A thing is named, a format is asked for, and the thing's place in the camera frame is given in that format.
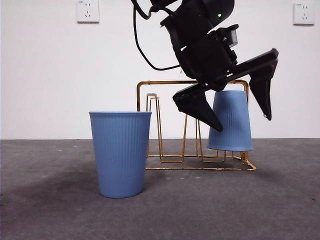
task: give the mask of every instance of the black cable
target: black cable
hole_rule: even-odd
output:
[[[173,14],[173,12],[165,7],[157,7],[157,6],[152,6],[149,10],[149,14],[146,15],[142,9],[140,8],[140,6],[138,5],[137,1],[135,0],[131,0],[134,7],[133,7],[133,31],[134,31],[134,39],[135,39],[135,44],[136,44],[136,47],[138,48],[140,54],[142,55],[142,57],[144,58],[144,60],[150,65],[150,67],[152,67],[154,70],[157,70],[157,71],[165,71],[165,70],[170,70],[170,69],[175,69],[175,68],[178,68],[180,67],[180,65],[175,65],[175,66],[170,66],[170,67],[165,67],[165,68],[158,68],[158,67],[155,67],[149,60],[148,58],[146,57],[146,55],[144,54],[144,52],[142,51],[142,49],[140,48],[140,45],[139,45],[139,41],[138,41],[138,35],[137,35],[137,16],[136,16],[136,11],[138,11],[138,13],[141,15],[141,17],[143,17],[144,19],[149,19],[150,16],[151,16],[151,13],[156,13],[158,12],[159,10],[164,10],[166,11],[168,14]]]
[[[137,12],[139,13],[139,15],[144,18],[145,20],[148,20],[151,17],[151,13],[157,13],[159,10],[163,10],[165,11],[167,14],[172,15],[174,12],[171,11],[170,9],[163,7],[163,6],[152,6],[149,9],[149,13],[148,15],[145,14],[145,12],[141,9],[141,7],[139,6],[139,3],[137,3],[137,0],[131,0],[134,8],[137,10]]]

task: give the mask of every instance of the gray floor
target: gray floor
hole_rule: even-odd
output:
[[[256,171],[148,170],[141,194],[112,199],[99,194],[92,141],[4,140],[2,239],[320,239],[320,139],[253,144]]]

